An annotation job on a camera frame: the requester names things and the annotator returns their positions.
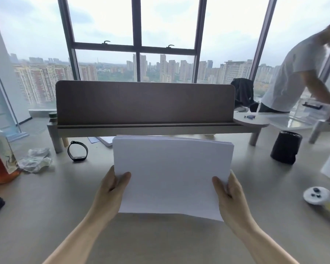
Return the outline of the person's left hand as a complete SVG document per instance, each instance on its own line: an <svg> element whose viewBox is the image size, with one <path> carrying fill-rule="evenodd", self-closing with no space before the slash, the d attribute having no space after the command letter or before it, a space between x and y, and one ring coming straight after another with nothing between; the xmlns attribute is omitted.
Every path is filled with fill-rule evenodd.
<svg viewBox="0 0 330 264"><path fill-rule="evenodd" d="M119 212L122 203L122 199L116 193L119 179L120 177L115 175L114 166L111 166L101 182L90 209L93 218L107 222Z"/></svg>

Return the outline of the person's left forearm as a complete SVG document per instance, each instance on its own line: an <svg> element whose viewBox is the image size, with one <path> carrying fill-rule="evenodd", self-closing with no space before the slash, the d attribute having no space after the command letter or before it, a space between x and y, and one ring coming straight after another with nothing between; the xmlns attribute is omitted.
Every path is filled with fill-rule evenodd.
<svg viewBox="0 0 330 264"><path fill-rule="evenodd" d="M85 264L98 236L118 212L116 207L91 208L43 264Z"/></svg>

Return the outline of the crumpled clear plastic wrapper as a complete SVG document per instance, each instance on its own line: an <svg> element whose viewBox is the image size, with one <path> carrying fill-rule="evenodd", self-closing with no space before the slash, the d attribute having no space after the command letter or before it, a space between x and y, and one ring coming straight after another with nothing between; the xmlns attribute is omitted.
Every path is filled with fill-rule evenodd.
<svg viewBox="0 0 330 264"><path fill-rule="evenodd" d="M25 157L18 161L20 170L26 173L39 173L52 164L49 148L30 149Z"/></svg>

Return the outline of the amber tea drink bottle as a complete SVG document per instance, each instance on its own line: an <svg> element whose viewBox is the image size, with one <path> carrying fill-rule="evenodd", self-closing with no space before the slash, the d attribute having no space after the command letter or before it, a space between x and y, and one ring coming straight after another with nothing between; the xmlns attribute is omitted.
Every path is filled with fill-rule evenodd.
<svg viewBox="0 0 330 264"><path fill-rule="evenodd" d="M0 184L13 181L21 173L17 159L3 131L0 130Z"/></svg>

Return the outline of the grey desk shelf riser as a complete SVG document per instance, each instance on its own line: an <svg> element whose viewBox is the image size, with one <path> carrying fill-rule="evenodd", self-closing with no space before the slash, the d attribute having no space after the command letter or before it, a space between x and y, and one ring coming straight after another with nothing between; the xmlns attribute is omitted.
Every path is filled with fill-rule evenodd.
<svg viewBox="0 0 330 264"><path fill-rule="evenodd" d="M245 115L255 115L255 119L245 119ZM195 134L231 134L251 133L249 144L255 146L259 134L263 128L270 125L267 115L260 113L233 113L231 123L209 124L87 124L87 125L63 125L48 124L48 133L57 153L62 152L68 146L67 138L88 137L89 135L195 135Z"/></svg>

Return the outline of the black cylindrical container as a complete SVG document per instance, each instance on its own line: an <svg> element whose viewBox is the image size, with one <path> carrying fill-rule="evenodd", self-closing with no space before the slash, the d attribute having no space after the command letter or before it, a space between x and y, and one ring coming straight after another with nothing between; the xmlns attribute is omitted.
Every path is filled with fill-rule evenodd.
<svg viewBox="0 0 330 264"><path fill-rule="evenodd" d="M280 131L273 145L270 157L283 164L293 165L296 161L302 135L291 131Z"/></svg>

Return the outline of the black jacket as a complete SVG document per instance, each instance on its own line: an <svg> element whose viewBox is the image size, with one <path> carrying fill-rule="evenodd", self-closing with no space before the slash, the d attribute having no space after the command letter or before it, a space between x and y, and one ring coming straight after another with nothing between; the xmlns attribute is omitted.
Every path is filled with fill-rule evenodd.
<svg viewBox="0 0 330 264"><path fill-rule="evenodd" d="M257 112L259 103L254 100L253 81L246 78L235 78L231 85L235 87L234 111Z"/></svg>

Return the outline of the white notebook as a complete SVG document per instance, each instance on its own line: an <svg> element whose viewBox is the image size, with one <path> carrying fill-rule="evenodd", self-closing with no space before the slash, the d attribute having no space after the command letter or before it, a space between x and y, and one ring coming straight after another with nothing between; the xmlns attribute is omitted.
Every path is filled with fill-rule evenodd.
<svg viewBox="0 0 330 264"><path fill-rule="evenodd" d="M112 147L113 145L113 137L96 137L102 144L104 144L106 147Z"/></svg>

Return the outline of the person's right hand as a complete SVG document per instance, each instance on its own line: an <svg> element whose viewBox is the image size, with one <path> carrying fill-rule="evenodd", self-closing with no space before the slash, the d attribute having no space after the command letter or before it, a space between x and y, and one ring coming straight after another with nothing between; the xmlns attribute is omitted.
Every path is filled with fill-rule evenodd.
<svg viewBox="0 0 330 264"><path fill-rule="evenodd" d="M250 232L255 228L256 223L251 215L242 186L233 171L230 171L228 182L225 185L231 198L218 198L219 211L223 221L237 235Z"/></svg>

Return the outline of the brown desk divider panel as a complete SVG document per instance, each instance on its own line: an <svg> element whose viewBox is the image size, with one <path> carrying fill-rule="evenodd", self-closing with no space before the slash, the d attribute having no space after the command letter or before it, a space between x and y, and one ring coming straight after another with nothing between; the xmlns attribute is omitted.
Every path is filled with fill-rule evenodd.
<svg viewBox="0 0 330 264"><path fill-rule="evenodd" d="M233 122L235 87L225 84L56 83L58 124L105 127Z"/></svg>

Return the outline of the white handheld controller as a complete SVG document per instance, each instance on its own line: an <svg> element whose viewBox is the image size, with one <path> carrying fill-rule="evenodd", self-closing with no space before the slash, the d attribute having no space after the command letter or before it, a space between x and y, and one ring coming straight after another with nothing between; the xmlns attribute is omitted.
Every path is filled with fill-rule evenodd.
<svg viewBox="0 0 330 264"><path fill-rule="evenodd" d="M321 206L330 213L330 191L321 186L310 187L303 193L305 202Z"/></svg>

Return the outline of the stack of white paper sheets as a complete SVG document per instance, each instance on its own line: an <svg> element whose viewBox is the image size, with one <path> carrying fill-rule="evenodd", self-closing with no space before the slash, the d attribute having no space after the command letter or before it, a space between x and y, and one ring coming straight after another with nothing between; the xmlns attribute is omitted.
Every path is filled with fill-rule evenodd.
<svg viewBox="0 0 330 264"><path fill-rule="evenodd" d="M228 182L233 159L231 142L184 137L116 136L114 170L126 172L120 213L183 214L223 221L212 184Z"/></svg>

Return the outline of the person's right forearm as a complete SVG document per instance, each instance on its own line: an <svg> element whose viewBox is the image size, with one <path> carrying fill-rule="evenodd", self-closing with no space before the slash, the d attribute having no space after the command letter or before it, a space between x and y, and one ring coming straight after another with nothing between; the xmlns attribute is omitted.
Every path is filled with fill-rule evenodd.
<svg viewBox="0 0 330 264"><path fill-rule="evenodd" d="M256 264L300 264L265 233L252 217L224 221L245 245Z"/></svg>

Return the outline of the clear plastic storage box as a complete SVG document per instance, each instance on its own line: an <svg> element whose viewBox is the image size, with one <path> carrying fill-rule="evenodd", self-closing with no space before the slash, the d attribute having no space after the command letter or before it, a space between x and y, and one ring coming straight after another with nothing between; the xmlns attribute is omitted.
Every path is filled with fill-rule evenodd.
<svg viewBox="0 0 330 264"><path fill-rule="evenodd" d="M319 102L315 98L300 98L289 117L306 124L315 124L318 120L330 117L330 104Z"/></svg>

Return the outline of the black fitness wristband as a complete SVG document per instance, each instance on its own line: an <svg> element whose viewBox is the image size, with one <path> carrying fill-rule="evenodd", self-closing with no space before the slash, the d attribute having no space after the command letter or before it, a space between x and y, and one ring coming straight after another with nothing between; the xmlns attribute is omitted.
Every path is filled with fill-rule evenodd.
<svg viewBox="0 0 330 264"><path fill-rule="evenodd" d="M80 163L86 161L89 149L84 143L73 140L67 147L67 154L74 163Z"/></svg>

